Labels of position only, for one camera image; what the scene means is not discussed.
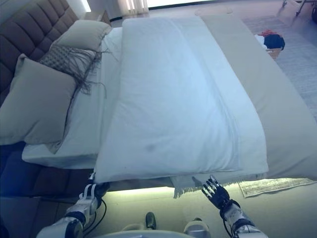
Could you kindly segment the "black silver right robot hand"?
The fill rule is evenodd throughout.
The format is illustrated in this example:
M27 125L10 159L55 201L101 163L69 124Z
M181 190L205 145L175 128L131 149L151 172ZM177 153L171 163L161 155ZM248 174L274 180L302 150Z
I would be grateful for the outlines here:
M210 175L210 178L203 184L202 193L219 210L223 209L230 201L229 193L213 175Z

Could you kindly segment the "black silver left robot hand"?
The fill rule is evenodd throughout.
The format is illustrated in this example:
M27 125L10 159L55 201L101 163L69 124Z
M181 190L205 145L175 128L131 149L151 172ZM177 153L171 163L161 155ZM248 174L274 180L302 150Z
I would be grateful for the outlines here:
M110 188L109 182L97 183L95 181L96 173L92 172L88 178L88 184L85 186L84 191L79 195L80 199L93 199L101 202L103 196Z

